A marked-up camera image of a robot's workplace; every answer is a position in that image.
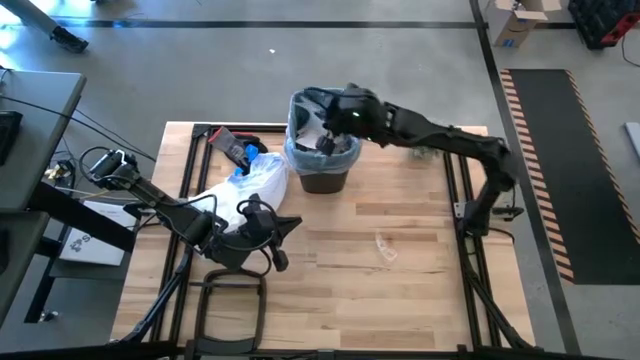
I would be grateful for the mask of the cardboard box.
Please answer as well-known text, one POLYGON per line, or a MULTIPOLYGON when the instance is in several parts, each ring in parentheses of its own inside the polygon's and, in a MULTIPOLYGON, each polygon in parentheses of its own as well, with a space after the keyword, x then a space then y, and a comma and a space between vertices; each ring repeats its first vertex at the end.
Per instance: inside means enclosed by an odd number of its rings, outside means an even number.
POLYGON ((520 47, 538 23, 560 9, 560 0, 488 0, 485 20, 492 45, 520 47))

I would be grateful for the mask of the white flat panel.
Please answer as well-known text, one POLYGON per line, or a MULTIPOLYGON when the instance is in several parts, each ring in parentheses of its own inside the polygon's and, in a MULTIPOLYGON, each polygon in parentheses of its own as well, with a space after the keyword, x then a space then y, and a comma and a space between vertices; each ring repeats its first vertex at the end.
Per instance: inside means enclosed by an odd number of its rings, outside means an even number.
POLYGON ((636 156, 640 160, 640 123, 627 122, 624 124, 624 129, 636 156))

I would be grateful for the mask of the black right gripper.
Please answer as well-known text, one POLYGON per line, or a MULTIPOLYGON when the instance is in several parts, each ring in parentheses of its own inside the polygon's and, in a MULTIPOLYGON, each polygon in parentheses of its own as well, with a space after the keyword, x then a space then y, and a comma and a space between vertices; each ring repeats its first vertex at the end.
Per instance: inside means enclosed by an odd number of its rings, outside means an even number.
POLYGON ((325 156, 336 153, 335 136, 350 135, 388 145, 389 110, 387 103, 367 88, 349 83, 341 90, 329 91, 324 128, 331 134, 321 135, 316 149, 325 156))

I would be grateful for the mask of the small clear plastic piece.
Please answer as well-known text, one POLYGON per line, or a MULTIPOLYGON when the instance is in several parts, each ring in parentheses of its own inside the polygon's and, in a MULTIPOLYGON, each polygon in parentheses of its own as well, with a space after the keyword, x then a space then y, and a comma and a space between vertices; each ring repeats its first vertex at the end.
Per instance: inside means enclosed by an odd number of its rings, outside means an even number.
POLYGON ((379 253, 387 263, 392 263, 397 259, 397 251, 392 246, 392 244, 383 237, 380 232, 377 232, 375 234, 375 243, 379 253))

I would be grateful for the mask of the white box with logo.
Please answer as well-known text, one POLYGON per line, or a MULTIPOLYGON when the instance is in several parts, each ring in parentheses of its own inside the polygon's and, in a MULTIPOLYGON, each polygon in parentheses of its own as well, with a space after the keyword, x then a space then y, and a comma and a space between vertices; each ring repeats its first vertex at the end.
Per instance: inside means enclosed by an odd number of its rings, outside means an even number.
MULTIPOLYGON (((85 201, 84 204, 129 230, 133 230, 137 225, 137 220, 126 213, 122 206, 95 201, 85 201)), ((108 266, 119 266, 123 257, 123 250, 75 228, 70 230, 59 255, 59 258, 65 261, 108 266)))

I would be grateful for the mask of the white plastic trash bag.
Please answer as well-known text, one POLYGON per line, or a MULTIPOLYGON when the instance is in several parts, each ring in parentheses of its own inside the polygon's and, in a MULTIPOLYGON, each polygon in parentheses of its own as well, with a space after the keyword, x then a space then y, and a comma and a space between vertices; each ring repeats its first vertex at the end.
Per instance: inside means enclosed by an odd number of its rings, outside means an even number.
POLYGON ((228 223, 226 232, 231 232, 246 222, 236 210, 240 201, 257 194, 263 202, 277 210, 284 199, 288 178, 288 163, 281 154, 260 153, 251 162, 248 175, 232 174, 212 188, 190 197, 189 200, 193 200, 192 206, 195 208, 213 212, 216 197, 216 215, 228 223))

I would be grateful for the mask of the trash bin with blue liner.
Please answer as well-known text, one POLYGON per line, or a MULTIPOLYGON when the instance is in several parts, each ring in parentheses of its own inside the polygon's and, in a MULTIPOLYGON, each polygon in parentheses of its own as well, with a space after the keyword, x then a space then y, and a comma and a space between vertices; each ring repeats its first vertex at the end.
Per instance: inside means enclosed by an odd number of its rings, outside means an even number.
POLYGON ((362 141, 350 135, 336 137, 336 153, 332 156, 325 156, 317 149, 306 148, 295 142, 296 131, 307 120, 318 119, 324 122, 330 102, 330 90, 341 89, 322 88, 318 91, 306 88, 295 92, 290 98, 284 153, 299 175, 342 173, 348 171, 360 156, 362 141))

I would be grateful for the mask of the blue glove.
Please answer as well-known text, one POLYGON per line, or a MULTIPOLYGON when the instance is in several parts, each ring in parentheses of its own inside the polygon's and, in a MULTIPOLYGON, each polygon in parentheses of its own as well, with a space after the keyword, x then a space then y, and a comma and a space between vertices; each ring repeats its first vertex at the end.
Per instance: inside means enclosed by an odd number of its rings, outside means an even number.
POLYGON ((234 145, 231 148, 231 160, 236 165, 234 175, 248 175, 251 170, 251 162, 256 158, 258 153, 258 149, 251 144, 247 146, 234 145))

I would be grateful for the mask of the dark brown trash bin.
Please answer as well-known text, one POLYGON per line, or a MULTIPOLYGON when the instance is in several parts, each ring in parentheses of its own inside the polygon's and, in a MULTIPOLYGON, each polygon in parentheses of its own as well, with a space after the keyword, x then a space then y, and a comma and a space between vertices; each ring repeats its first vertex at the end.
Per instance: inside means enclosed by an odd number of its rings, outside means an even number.
POLYGON ((343 190, 349 171, 342 173, 316 173, 300 175, 299 179, 305 192, 311 194, 333 194, 343 190))

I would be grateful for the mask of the black hazard striped floor mat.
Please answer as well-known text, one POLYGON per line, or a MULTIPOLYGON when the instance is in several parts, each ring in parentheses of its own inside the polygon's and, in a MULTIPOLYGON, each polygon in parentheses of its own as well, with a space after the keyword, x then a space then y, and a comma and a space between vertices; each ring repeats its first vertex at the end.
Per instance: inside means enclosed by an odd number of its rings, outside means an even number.
POLYGON ((640 227, 567 70, 499 73, 560 278, 640 286, 640 227))

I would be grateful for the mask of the power strip with plugs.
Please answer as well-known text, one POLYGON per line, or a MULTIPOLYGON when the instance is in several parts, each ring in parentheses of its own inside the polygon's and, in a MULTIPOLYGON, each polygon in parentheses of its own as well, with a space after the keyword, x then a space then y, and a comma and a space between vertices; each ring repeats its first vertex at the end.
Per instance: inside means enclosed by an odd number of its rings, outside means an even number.
POLYGON ((44 172, 44 177, 56 187, 73 188, 76 184, 76 168, 71 160, 59 160, 44 172))

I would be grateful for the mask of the black glove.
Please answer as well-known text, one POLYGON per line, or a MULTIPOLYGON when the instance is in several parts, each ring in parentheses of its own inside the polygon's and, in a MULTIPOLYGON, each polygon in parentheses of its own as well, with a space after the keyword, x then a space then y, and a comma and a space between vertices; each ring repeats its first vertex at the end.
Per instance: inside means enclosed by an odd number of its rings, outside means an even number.
POLYGON ((247 147, 247 146, 251 145, 251 146, 254 146, 255 148, 257 148, 259 153, 267 153, 268 152, 268 148, 261 141, 261 139, 258 136, 255 136, 252 133, 233 132, 233 135, 234 135, 234 137, 236 139, 238 139, 243 144, 244 147, 247 147))

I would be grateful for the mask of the grey side table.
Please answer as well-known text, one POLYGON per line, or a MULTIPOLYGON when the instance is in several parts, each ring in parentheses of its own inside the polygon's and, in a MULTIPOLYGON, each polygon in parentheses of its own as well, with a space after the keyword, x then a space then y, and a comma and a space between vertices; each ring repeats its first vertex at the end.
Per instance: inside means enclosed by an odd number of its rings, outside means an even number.
POLYGON ((43 212, 0 212, 0 327, 46 229, 43 212))
POLYGON ((75 111, 86 77, 79 73, 12 70, 0 87, 0 110, 23 115, 0 167, 0 209, 24 209, 75 111))

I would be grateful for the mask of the black keyboard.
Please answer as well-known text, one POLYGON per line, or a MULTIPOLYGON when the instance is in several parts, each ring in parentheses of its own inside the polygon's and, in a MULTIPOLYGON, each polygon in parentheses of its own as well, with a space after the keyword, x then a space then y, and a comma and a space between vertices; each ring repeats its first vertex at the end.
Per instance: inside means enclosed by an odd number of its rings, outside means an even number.
POLYGON ((0 167, 6 163, 15 144, 22 118, 17 111, 0 111, 0 167))

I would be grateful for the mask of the black red tool crate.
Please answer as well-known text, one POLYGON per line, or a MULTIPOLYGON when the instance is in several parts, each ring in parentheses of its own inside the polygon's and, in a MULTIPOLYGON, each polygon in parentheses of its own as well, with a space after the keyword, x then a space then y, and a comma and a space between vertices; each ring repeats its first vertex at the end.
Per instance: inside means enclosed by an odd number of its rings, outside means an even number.
POLYGON ((640 21, 640 0, 569 0, 568 10, 591 50, 615 47, 640 21))

